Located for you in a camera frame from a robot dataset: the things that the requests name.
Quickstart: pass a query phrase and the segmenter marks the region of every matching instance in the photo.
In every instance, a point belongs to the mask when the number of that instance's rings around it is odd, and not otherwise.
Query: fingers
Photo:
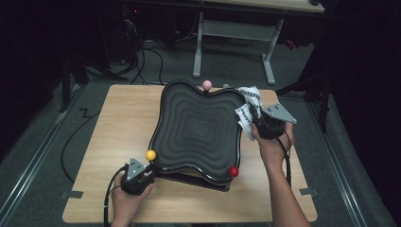
[[[153,189],[154,184],[150,183],[147,188],[145,188],[144,192],[142,192],[141,197],[145,198],[150,195],[151,190]]]
[[[259,141],[260,135],[259,135],[259,131],[257,130],[256,125],[254,123],[251,123],[251,127],[252,127],[252,136],[253,136],[253,138],[255,138],[257,141]]]
[[[295,140],[294,140],[293,128],[294,128],[294,124],[292,124],[292,123],[290,123],[290,122],[287,122],[287,123],[286,123],[285,131],[286,131],[286,133],[287,133],[287,135],[288,135],[288,139],[289,139],[289,142],[290,142],[290,144],[289,144],[290,147],[291,147],[292,145],[294,145],[294,142],[295,142]]]
[[[118,174],[118,175],[115,177],[115,179],[114,179],[114,186],[121,185],[121,180],[122,180],[122,178],[123,178],[123,175],[124,175],[124,174],[120,173],[120,174]]]

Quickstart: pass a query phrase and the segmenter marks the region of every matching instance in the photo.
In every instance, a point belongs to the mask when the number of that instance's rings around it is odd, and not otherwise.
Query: wavy tray surface
[[[186,80],[170,82],[162,92],[159,123],[149,149],[163,173],[196,169],[210,183],[228,183],[239,167],[241,128],[235,109],[245,103],[235,89],[205,94]]]

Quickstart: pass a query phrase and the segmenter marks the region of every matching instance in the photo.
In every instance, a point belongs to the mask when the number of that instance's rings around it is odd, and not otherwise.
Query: wooden table
[[[145,153],[158,122],[163,88],[142,85],[114,85],[110,88],[73,186],[74,191],[81,191],[83,195],[80,199],[69,198],[62,215],[65,222],[101,223],[105,193],[116,170],[130,157],[148,163]],[[277,103],[273,91],[261,90],[260,94],[263,105]],[[300,193],[307,184],[295,148],[292,148],[290,161],[292,190],[307,219],[314,221],[317,213],[312,198]],[[250,141],[244,132],[239,171],[228,192],[156,178],[151,195],[143,202],[134,221],[271,221],[268,177],[257,142]],[[112,220],[112,207],[109,217]]]

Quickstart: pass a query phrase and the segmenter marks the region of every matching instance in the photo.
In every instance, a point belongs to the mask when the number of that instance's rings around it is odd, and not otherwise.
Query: yellow ball
[[[147,154],[145,155],[148,161],[153,161],[156,158],[156,152],[154,150],[148,150]]]

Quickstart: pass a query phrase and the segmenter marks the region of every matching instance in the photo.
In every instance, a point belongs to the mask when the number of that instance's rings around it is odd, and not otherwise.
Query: desk
[[[103,222],[103,202],[110,179],[130,157],[146,164],[145,152],[159,117],[164,87],[114,85],[106,97],[73,190],[81,199],[70,198],[62,218],[68,223]],[[277,102],[273,91],[261,90],[262,103]],[[317,218],[295,148],[291,150],[292,190],[309,221]],[[113,208],[109,209],[110,220]],[[151,195],[143,202],[135,222],[260,222],[271,221],[268,177],[257,142],[243,132],[239,175],[230,190],[221,192],[186,183],[155,179]]]
[[[204,5],[208,3],[231,4],[244,7],[271,8],[281,10],[298,10],[307,12],[324,12],[322,5],[312,6],[308,0],[201,0]],[[268,42],[268,46],[262,54],[262,62],[265,68],[266,78],[269,85],[275,84],[271,70],[270,58],[276,45],[278,36],[282,29],[284,19],[280,18],[274,26],[250,25],[242,23],[221,22],[217,20],[204,20],[203,13],[200,13],[198,25],[198,44],[195,53],[193,77],[201,76],[201,40],[203,35],[221,36],[228,38],[239,38]]]

